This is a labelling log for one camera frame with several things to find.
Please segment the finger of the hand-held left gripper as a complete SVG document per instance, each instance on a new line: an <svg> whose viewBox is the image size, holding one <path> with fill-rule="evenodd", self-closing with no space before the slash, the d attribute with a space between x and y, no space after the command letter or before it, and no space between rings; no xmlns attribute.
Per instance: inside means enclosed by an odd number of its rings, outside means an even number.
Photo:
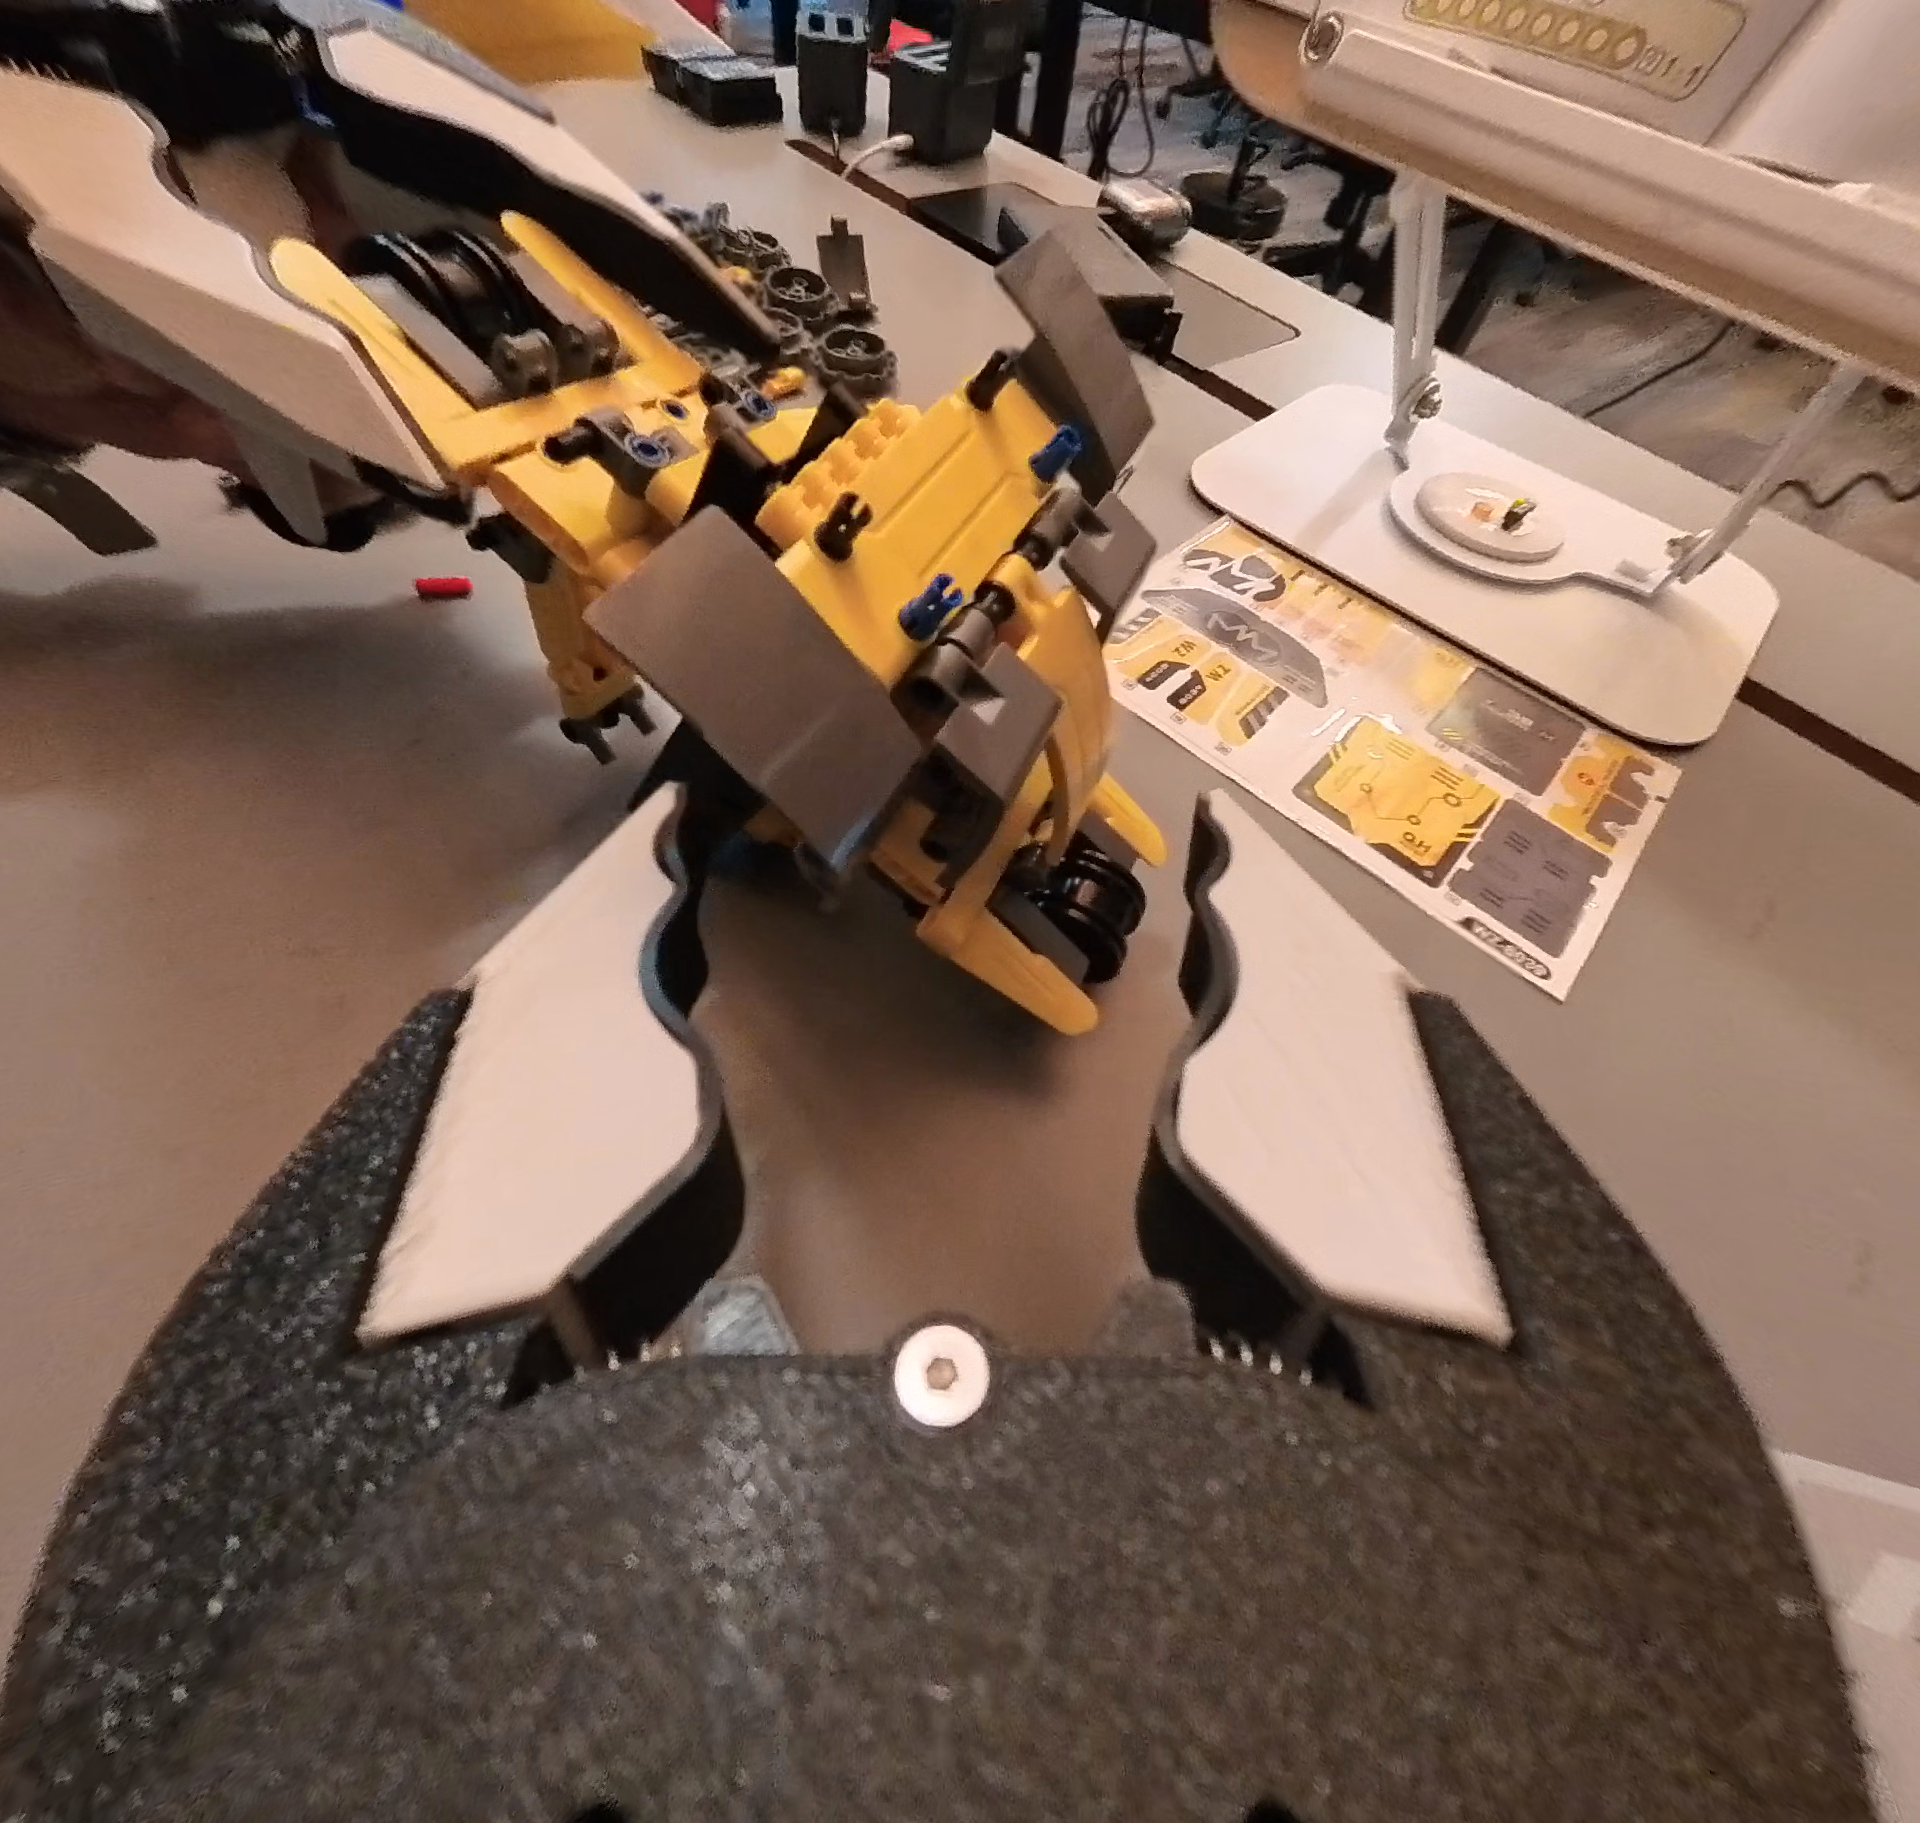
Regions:
<svg viewBox="0 0 1920 1823"><path fill-rule="evenodd" d="M3 201L84 338L200 400L300 541L324 541L324 478L447 492L348 334L173 185L143 107L3 68Z"/></svg>
<svg viewBox="0 0 1920 1823"><path fill-rule="evenodd" d="M361 173L429 207L524 217L683 329L728 347L779 347L763 304L545 107L383 30L318 35L318 106Z"/></svg>

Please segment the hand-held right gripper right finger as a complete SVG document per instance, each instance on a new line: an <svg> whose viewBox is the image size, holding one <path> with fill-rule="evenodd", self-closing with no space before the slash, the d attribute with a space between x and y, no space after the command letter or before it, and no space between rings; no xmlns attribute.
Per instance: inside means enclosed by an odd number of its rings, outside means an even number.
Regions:
<svg viewBox="0 0 1920 1823"><path fill-rule="evenodd" d="M1427 989L1224 791L1195 803L1182 890L1136 1238L1203 1361L1354 1365L1364 1322L1508 1351Z"/></svg>

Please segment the pile of black toy gears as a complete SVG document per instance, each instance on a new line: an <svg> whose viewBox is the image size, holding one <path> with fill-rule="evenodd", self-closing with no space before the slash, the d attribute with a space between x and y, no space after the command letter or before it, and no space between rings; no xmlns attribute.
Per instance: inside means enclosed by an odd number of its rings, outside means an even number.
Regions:
<svg viewBox="0 0 1920 1823"><path fill-rule="evenodd" d="M776 329L776 360L758 364L740 347L697 338L662 308L652 321L666 338L701 357L728 388L797 404L828 388L848 388L858 404L898 395L902 364L875 321L849 321L819 276L819 258L803 262L794 247L763 227L736 222L730 207L666 207L666 217L765 313Z"/></svg>

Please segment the person's left hand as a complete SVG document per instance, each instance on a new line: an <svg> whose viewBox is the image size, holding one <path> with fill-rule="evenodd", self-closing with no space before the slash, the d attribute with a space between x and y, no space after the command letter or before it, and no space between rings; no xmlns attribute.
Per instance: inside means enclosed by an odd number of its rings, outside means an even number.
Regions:
<svg viewBox="0 0 1920 1823"><path fill-rule="evenodd" d="M3 460L75 465L101 443L260 489L210 404L84 338L3 217Z"/></svg>

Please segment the black flat device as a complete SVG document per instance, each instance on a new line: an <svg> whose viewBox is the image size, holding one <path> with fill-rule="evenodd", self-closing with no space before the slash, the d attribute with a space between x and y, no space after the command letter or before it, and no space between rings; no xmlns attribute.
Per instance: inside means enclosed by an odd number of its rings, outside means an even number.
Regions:
<svg viewBox="0 0 1920 1823"><path fill-rule="evenodd" d="M1058 207L1016 183L984 183L913 198L909 212L991 267L1009 262L1033 240L1058 237L1127 347L1167 357L1180 339L1182 308L1167 279L1097 208Z"/></svg>

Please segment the yellow grey sticker sheet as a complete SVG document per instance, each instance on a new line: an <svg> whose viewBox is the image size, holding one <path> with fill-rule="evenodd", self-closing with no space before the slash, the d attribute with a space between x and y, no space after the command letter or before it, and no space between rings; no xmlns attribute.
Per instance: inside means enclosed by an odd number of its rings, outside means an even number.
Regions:
<svg viewBox="0 0 1920 1823"><path fill-rule="evenodd" d="M1108 673L1146 725L1553 1000L1682 786L1229 517L1150 559Z"/></svg>

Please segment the yellow storage bin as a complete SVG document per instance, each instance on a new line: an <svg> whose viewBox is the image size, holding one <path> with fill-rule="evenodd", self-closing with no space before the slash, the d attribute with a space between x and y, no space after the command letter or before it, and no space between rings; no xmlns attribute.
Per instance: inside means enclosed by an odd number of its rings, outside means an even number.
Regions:
<svg viewBox="0 0 1920 1823"><path fill-rule="evenodd" d="M524 89L636 82L646 47L679 30L673 0L403 0L403 10Z"/></svg>

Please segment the small black charger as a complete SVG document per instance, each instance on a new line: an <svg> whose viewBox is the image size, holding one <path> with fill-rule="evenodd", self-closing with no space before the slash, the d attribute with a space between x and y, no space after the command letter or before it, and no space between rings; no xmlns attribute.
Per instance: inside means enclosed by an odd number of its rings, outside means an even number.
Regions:
<svg viewBox="0 0 1920 1823"><path fill-rule="evenodd" d="M797 21L799 127L849 145L868 124L868 22L855 11L809 10Z"/></svg>

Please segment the black battery box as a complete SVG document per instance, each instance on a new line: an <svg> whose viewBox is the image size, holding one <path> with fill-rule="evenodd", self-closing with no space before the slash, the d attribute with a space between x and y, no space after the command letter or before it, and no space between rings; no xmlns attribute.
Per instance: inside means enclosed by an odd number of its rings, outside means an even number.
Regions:
<svg viewBox="0 0 1920 1823"><path fill-rule="evenodd" d="M642 51L648 87L709 127L783 127L776 71L723 47L652 43Z"/></svg>

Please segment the large black charger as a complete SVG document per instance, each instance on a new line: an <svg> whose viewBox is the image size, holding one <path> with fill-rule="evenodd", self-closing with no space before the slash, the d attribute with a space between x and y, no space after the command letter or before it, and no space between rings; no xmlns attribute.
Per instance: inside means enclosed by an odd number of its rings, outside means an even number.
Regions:
<svg viewBox="0 0 1920 1823"><path fill-rule="evenodd" d="M991 153L1006 89L1023 82L1040 0L957 0L951 35L890 55L890 137L909 160L951 165Z"/></svg>

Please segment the white book stand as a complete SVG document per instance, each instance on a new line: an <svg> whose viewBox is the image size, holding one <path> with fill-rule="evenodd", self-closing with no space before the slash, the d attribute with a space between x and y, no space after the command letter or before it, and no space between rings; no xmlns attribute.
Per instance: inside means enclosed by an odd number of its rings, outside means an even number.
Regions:
<svg viewBox="0 0 1920 1823"><path fill-rule="evenodd" d="M1841 0L1708 145L1342 16L1215 0L1215 43L1253 107L1396 173L1390 380L1215 443L1199 499L1609 729L1708 742L1776 613L1740 539L1852 391L1918 391L1918 0ZM1584 489L1443 411L1448 201L1833 374L1703 530Z"/></svg>

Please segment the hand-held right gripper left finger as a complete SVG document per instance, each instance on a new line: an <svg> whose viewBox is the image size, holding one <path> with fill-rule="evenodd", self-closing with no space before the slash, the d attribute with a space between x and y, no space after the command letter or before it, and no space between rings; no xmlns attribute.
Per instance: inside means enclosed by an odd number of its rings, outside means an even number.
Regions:
<svg viewBox="0 0 1920 1823"><path fill-rule="evenodd" d="M361 1350L532 1318L598 1372L648 1355L728 1258L691 834L689 790L648 791L459 982Z"/></svg>

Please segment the yellow toy brick vehicle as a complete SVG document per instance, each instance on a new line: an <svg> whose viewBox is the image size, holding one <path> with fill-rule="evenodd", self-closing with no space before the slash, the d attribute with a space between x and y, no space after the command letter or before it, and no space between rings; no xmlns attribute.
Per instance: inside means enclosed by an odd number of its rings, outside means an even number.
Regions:
<svg viewBox="0 0 1920 1823"><path fill-rule="evenodd" d="M875 872L933 955L1086 1036L1167 846L1108 772L1104 670L1157 554L1113 495L1150 414L1086 406L1058 344L1125 347L1070 258L1022 253L1033 339L933 411L776 406L555 232L500 232L284 240L272 270L494 504L469 541L523 579L566 740L609 760L658 696L662 770L723 826Z"/></svg>

